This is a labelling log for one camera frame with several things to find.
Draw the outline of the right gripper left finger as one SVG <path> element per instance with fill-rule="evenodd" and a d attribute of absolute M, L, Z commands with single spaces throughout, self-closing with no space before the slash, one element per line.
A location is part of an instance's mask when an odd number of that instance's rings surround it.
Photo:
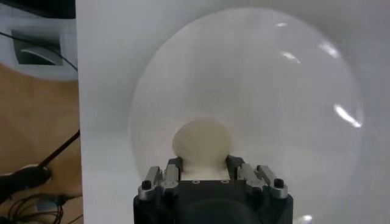
<path fill-rule="evenodd" d="M 138 199 L 151 201 L 166 194 L 175 197 L 181 180 L 181 171 L 182 159 L 179 157 L 169 159 L 165 170 L 159 166 L 150 167 L 138 187 Z"/>

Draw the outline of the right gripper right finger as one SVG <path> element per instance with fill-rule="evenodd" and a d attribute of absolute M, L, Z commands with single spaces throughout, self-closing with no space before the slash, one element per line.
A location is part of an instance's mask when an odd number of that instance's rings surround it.
<path fill-rule="evenodd" d="M 241 157 L 228 155 L 225 159 L 229 178 L 231 180 L 243 180 L 248 193 L 262 191 L 267 188 L 271 197 L 284 200 L 288 197 L 288 187 L 284 180 L 277 178 L 274 172 L 265 165 L 257 165 L 253 168 L 245 163 Z"/>

